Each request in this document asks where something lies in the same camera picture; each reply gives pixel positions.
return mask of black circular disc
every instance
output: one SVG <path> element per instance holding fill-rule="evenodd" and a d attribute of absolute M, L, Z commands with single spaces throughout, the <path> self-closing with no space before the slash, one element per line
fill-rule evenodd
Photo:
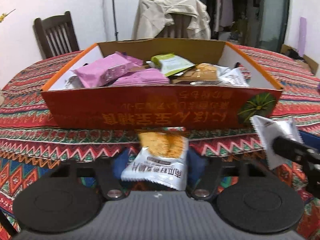
<path fill-rule="evenodd" d="M 23 190 L 13 202 L 13 213 L 28 229 L 62 233 L 81 227 L 100 209 L 91 188 L 68 178 L 42 178 Z"/>
<path fill-rule="evenodd" d="M 292 229 L 304 210 L 303 201 L 292 188 L 276 179 L 261 177 L 226 188 L 216 204 L 230 225 L 255 234 Z"/>

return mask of beige jacket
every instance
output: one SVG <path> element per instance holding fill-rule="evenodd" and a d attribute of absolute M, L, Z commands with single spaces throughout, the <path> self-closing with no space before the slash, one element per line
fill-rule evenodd
<path fill-rule="evenodd" d="M 156 37 L 166 26 L 175 24 L 171 14 L 189 16 L 187 37 L 184 38 L 211 38 L 210 17 L 206 6 L 199 0 L 139 0 L 132 39 Z"/>

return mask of round table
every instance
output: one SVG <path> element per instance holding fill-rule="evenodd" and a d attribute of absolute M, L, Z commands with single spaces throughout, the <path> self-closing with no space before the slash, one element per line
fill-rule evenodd
<path fill-rule="evenodd" d="M 300 130 L 319 136 L 319 80 L 284 55 L 238 47 L 264 66 L 284 87 L 273 119 L 295 117 Z M 18 73 L 3 89 L 5 101 L 0 108 L 0 209 L 15 228 L 17 223 L 12 216 L 12 201 L 16 195 L 48 169 L 59 165 L 60 161 L 73 158 L 90 162 L 101 155 L 113 156 L 125 147 L 130 148 L 130 154 L 139 151 L 139 142 L 133 131 L 65 130 L 57 127 L 40 95 L 40 89 L 78 53 L 37 62 Z M 221 156 L 227 161 L 243 157 L 265 159 L 253 129 L 192 130 L 189 139 L 190 146 L 201 155 Z M 320 237 L 320 201 L 304 190 L 306 176 L 300 166 L 288 162 L 275 172 L 305 201 L 305 213 L 298 232 L 310 239 Z M 89 187 L 94 186 L 93 179 L 81 180 Z M 235 177 L 224 178 L 219 191 L 236 182 Z M 8 238 L 9 235 L 0 226 L 0 239 Z"/>

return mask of dark brown chair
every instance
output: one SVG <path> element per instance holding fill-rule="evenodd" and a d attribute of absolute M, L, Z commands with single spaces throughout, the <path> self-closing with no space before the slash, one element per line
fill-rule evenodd
<path fill-rule="evenodd" d="M 69 11 L 44 20 L 35 19 L 34 29 L 46 58 L 79 50 Z"/>

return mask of gray ribbed surface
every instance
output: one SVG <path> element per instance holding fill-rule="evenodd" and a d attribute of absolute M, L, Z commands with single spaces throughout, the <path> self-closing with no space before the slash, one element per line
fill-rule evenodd
<path fill-rule="evenodd" d="M 294 231 L 251 235 L 223 222 L 207 202 L 185 192 L 139 192 L 107 202 L 90 223 L 72 232 L 41 235 L 21 232 L 14 240 L 302 240 Z"/>

